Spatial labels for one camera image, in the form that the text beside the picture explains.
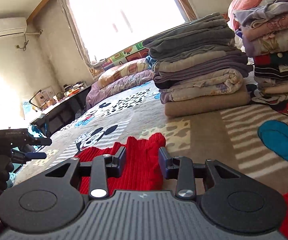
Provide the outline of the right stack of folded clothes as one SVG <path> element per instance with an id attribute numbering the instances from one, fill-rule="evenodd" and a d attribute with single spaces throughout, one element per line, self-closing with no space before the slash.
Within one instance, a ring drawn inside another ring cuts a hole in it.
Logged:
<path id="1" fill-rule="evenodd" d="M 288 97 L 288 0 L 233 12 L 245 53 L 254 62 L 256 96 Z"/>

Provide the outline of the colourful alphabet headboard mat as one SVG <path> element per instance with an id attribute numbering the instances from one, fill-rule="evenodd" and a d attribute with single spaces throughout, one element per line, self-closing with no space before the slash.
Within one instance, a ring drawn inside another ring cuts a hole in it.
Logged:
<path id="1" fill-rule="evenodd" d="M 93 67 L 88 67 L 93 78 L 96 78 L 101 73 L 113 68 L 125 64 L 127 62 L 145 58 L 148 56 L 148 49 L 142 45 L 142 41 L 136 43 L 130 47 L 125 48 L 122 51 L 102 60 Z"/>

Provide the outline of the stack of folded clothes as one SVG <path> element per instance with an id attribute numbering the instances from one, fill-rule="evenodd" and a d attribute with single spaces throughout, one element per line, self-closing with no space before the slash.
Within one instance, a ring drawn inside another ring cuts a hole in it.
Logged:
<path id="1" fill-rule="evenodd" d="M 248 57 L 219 13 L 145 39 L 153 81 L 169 118 L 247 105 Z"/>
<path id="2" fill-rule="evenodd" d="M 254 62 L 256 96 L 288 97 L 288 0 L 233 12 L 245 53 Z"/>

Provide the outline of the blue folded blanket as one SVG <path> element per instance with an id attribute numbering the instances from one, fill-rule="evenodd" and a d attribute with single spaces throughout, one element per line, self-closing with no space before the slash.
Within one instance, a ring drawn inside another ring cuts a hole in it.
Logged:
<path id="1" fill-rule="evenodd" d="M 153 68 L 154 65 L 156 64 L 156 60 L 153 59 L 151 56 L 148 55 L 148 56 L 146 56 L 145 61 L 146 61 L 147 64 L 148 64 L 147 69 L 152 70 L 152 68 Z"/>

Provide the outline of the white wall air conditioner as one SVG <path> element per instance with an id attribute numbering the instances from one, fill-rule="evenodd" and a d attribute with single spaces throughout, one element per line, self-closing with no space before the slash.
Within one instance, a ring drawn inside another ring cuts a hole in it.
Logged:
<path id="1" fill-rule="evenodd" d="M 27 20 L 24 17 L 0 19 L 0 37 L 15 37 L 26 33 Z"/>

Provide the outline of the red knit sweater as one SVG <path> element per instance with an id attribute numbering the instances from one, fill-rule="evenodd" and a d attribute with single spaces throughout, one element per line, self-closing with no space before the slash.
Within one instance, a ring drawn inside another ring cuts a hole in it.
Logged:
<path id="1" fill-rule="evenodd" d="M 103 150 L 89 147 L 77 157 L 81 163 L 92 161 L 99 155 L 114 155 L 121 146 L 124 146 L 126 163 L 120 178 L 108 178 L 109 194 L 113 194 L 115 190 L 154 191 L 161 190 L 164 181 L 158 163 L 158 151 L 165 145 L 165 137 L 161 133 L 155 133 L 149 139 L 128 137 L 124 145 L 115 142 L 113 147 Z"/>

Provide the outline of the Mickey Mouse grey blanket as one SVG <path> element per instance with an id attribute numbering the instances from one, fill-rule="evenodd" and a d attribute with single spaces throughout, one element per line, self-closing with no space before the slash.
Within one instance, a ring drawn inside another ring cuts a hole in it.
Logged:
<path id="1" fill-rule="evenodd" d="M 128 137 L 148 139 L 161 133 L 173 155 L 197 163 L 216 159 L 281 193 L 288 192 L 288 161 L 258 137 L 260 125 L 276 120 L 288 125 L 288 110 L 260 103 L 244 104 L 246 89 L 214 99 L 163 105 L 148 82 L 106 98 L 55 132 L 44 148 L 47 157 L 25 164 L 15 183 L 73 157 L 86 148 L 124 144 Z"/>

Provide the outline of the window curtain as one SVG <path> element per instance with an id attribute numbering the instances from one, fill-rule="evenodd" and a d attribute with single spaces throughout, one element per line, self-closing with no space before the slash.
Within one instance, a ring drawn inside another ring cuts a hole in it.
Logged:
<path id="1" fill-rule="evenodd" d="M 62 12 L 69 25 L 69 29 L 72 33 L 73 40 L 75 41 L 75 45 L 80 55 L 80 58 L 87 66 L 92 78 L 98 78 L 104 72 L 103 68 L 101 67 L 101 61 L 98 62 L 96 56 L 89 57 L 88 50 L 85 47 L 84 42 L 81 38 L 81 34 L 79 32 L 75 17 L 72 12 L 71 0 L 57 0 L 57 2 L 60 4 Z"/>

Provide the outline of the left stack of folded clothes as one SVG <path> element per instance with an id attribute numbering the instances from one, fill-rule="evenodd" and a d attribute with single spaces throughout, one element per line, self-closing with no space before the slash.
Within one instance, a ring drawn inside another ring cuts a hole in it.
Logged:
<path id="1" fill-rule="evenodd" d="M 247 105 L 248 57 L 219 13 L 145 39 L 153 81 L 169 118 Z"/>

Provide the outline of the purple floral quilt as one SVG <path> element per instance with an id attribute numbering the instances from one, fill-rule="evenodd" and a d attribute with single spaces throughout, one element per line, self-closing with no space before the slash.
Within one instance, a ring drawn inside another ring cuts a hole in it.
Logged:
<path id="1" fill-rule="evenodd" d="M 98 81 L 91 86 L 91 90 L 85 98 L 86 109 L 89 110 L 94 107 L 97 103 L 104 99 L 123 92 L 130 88 L 142 85 L 153 79 L 154 73 L 151 70 L 145 70 L 140 73 L 136 73 L 130 76 L 122 77 L 113 83 L 100 88 Z"/>

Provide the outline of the dark desk with clutter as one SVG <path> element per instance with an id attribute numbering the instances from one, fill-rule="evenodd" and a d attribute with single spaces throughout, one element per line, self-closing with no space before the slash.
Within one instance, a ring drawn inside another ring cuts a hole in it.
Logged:
<path id="1" fill-rule="evenodd" d="M 91 85 L 88 85 L 74 95 L 50 106 L 30 124 L 37 127 L 46 137 L 51 137 L 55 132 L 73 122 L 77 113 L 82 113 L 86 109 L 85 100 L 90 90 Z"/>

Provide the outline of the yellow patterned pillow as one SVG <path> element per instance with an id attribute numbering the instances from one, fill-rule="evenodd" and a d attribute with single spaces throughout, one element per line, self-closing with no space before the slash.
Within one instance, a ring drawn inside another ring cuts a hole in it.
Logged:
<path id="1" fill-rule="evenodd" d="M 142 58 L 112 67 L 98 78 L 97 85 L 102 89 L 123 77 L 143 72 L 148 69 L 148 66 L 146 59 Z"/>

